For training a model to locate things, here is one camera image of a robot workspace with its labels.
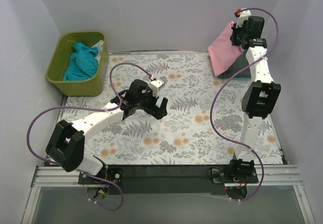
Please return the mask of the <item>pink t-shirt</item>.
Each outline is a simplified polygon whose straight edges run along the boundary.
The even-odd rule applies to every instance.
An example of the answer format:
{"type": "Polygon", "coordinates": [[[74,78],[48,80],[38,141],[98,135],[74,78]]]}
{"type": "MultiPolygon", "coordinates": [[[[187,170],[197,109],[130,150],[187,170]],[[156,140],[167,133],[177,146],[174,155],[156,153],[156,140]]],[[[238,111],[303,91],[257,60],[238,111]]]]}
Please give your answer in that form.
{"type": "Polygon", "coordinates": [[[233,33],[233,25],[233,21],[229,22],[219,37],[208,47],[215,76],[219,76],[227,71],[243,53],[242,47],[232,45],[230,40],[233,33]]]}

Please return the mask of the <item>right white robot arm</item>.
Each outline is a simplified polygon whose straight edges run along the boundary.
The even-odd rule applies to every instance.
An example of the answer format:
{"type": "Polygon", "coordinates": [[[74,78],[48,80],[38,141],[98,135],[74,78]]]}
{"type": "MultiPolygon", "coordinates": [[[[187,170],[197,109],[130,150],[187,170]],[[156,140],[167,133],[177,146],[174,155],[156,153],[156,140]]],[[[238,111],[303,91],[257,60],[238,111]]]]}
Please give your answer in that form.
{"type": "Polygon", "coordinates": [[[254,154],[260,126],[272,113],[281,92],[280,84],[274,82],[267,63],[267,43],[262,38],[264,18],[241,13],[233,25],[230,40],[246,50],[250,65],[251,84],[246,91],[241,107],[244,123],[240,145],[229,163],[228,175],[233,182],[247,181],[255,177],[254,154]]]}

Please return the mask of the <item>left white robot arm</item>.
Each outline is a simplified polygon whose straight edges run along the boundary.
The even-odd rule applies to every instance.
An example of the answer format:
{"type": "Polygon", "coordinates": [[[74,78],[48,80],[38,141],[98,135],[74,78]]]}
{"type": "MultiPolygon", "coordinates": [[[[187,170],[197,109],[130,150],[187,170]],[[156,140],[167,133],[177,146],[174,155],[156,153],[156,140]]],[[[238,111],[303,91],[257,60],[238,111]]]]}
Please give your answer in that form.
{"type": "Polygon", "coordinates": [[[46,147],[50,156],[66,172],[80,171],[90,174],[98,184],[107,179],[107,165],[99,158],[85,152],[85,143],[112,124],[121,122],[143,110],[157,120],[167,115],[167,98],[157,106],[158,94],[165,87],[160,79],[146,83],[134,80],[129,89],[117,94],[102,111],[68,123],[58,122],[46,147]]]}

